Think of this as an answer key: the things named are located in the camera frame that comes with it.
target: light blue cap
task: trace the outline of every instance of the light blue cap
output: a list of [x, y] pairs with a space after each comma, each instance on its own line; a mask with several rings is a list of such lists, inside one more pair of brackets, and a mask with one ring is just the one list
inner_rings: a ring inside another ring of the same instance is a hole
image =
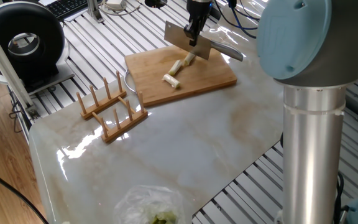
[[270, 0], [260, 18], [260, 65], [283, 80], [302, 72], [319, 52], [331, 22], [331, 0]]

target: silver metal pole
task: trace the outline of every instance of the silver metal pole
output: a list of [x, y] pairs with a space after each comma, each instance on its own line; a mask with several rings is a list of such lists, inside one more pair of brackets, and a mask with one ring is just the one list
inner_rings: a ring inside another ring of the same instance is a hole
[[284, 85], [284, 224], [331, 224], [346, 85]]
[[16, 71], [13, 69], [12, 64], [9, 59], [6, 57], [5, 52], [0, 46], [0, 71], [2, 75], [6, 78], [9, 86], [12, 88], [15, 93], [17, 99], [20, 101], [22, 106], [25, 109], [34, 108], [34, 104], [30, 99], [29, 94], [26, 92], [21, 80], [16, 74]]
[[98, 23], [104, 22], [102, 15], [100, 14], [98, 0], [86, 0], [88, 3], [88, 13]]

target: marble table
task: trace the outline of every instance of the marble table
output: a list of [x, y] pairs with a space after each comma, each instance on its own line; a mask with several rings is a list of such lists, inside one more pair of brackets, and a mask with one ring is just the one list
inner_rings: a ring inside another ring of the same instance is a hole
[[[278, 141], [282, 87], [262, 71], [255, 40], [219, 24], [204, 35], [244, 54], [243, 62], [224, 56], [237, 85], [147, 108], [149, 117], [111, 144], [102, 141], [95, 119], [82, 119], [78, 102], [36, 121], [30, 151], [50, 223], [112, 223], [114, 206], [135, 185], [178, 190], [190, 223], [193, 213]], [[109, 88], [117, 90], [116, 81]], [[126, 99], [140, 110], [128, 92]], [[96, 94], [106, 96], [104, 88]], [[83, 101], [93, 104], [90, 95]], [[127, 118], [126, 108], [115, 104], [100, 113], [110, 126], [113, 108], [120, 121]]]

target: wooden plate holder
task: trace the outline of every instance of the wooden plate holder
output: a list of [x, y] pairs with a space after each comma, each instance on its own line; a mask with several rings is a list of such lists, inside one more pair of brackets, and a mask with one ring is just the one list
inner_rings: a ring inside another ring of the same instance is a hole
[[142, 121], [143, 118], [148, 116], [147, 110], [143, 106], [143, 94], [139, 92], [139, 104], [140, 111], [136, 112], [129, 105], [129, 101], [124, 101], [120, 96], [118, 96], [118, 100], [124, 104], [128, 110], [129, 117], [125, 119], [123, 122], [119, 122], [118, 115], [116, 109], [113, 109], [114, 119], [116, 120], [116, 126], [113, 128], [109, 128], [107, 124], [104, 122], [102, 117], [99, 117], [95, 112], [92, 112], [93, 117], [100, 123], [103, 128], [102, 139], [104, 142], [112, 141], [116, 139], [118, 136], [122, 135], [125, 131], [135, 126], [138, 122]]
[[94, 100], [94, 105], [92, 105], [92, 106], [90, 106], [88, 108], [85, 108], [84, 103], [82, 102], [80, 93], [78, 93], [78, 92], [76, 93], [77, 98], [78, 98], [78, 102], [80, 103], [81, 109], [82, 109], [81, 116], [84, 119], [90, 118], [92, 116], [92, 113], [97, 114], [97, 113], [105, 110], [108, 106], [111, 106], [113, 103], [119, 101], [120, 98], [122, 99], [122, 97], [125, 97], [127, 95], [127, 92], [122, 89], [121, 78], [119, 76], [119, 72], [117, 71], [116, 74], [117, 74], [117, 81], [118, 81], [118, 89], [119, 90], [114, 92], [114, 93], [110, 93], [107, 80], [106, 80], [106, 78], [103, 78], [104, 87], [106, 89], [107, 97], [105, 97], [104, 99], [102, 99], [100, 101], [98, 101], [98, 99], [96, 98], [96, 95], [95, 95], [94, 90], [93, 90], [93, 86], [92, 85], [89, 86], [89, 88], [91, 89], [93, 100]]

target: bamboo cutting board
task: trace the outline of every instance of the bamboo cutting board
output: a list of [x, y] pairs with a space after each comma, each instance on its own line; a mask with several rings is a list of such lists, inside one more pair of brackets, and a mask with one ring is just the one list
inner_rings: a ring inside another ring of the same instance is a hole
[[174, 76], [180, 82], [175, 90], [162, 77], [177, 60], [183, 60], [188, 52], [176, 46], [146, 51], [125, 57], [136, 91], [143, 93], [144, 106], [177, 100], [198, 93], [216, 90], [237, 82], [237, 77], [220, 52], [211, 49], [209, 60], [199, 57], [190, 66], [182, 67]]

